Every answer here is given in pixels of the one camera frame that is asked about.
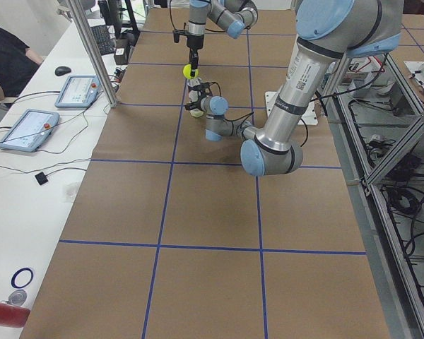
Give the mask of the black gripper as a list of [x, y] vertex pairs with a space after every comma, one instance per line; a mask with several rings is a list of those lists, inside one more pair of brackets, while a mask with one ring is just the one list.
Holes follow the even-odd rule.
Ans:
[[189, 51], [189, 63], [193, 66], [193, 69], [198, 69], [199, 53], [197, 49], [202, 49], [204, 46], [203, 35], [187, 35], [187, 46], [190, 48]]
[[185, 105], [184, 108], [187, 111], [192, 111], [195, 109], [202, 110], [201, 101], [203, 97], [198, 96], [198, 92], [190, 92], [190, 103]]

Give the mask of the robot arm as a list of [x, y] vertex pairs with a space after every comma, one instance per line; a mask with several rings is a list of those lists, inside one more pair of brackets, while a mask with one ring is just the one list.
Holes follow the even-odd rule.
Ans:
[[188, 23], [173, 32], [175, 39], [185, 36], [189, 48], [189, 63], [183, 70], [192, 92], [187, 109], [206, 114], [208, 140], [224, 136], [243, 140], [240, 158], [250, 175], [293, 172], [302, 163], [302, 148], [291, 136], [329, 65], [344, 56], [368, 57], [395, 49], [403, 9], [402, 1], [301, 1], [296, 11], [297, 54], [265, 125], [256, 128], [246, 119], [226, 119], [227, 100], [210, 94], [197, 79], [206, 23], [212, 21], [237, 38], [257, 22], [256, 6], [251, 1], [191, 1]]
[[222, 31], [237, 39], [244, 29], [258, 21], [258, 10], [253, 1], [190, 1], [189, 20], [185, 34], [189, 48], [187, 78], [196, 78], [199, 50], [204, 46], [207, 20], [211, 20]]

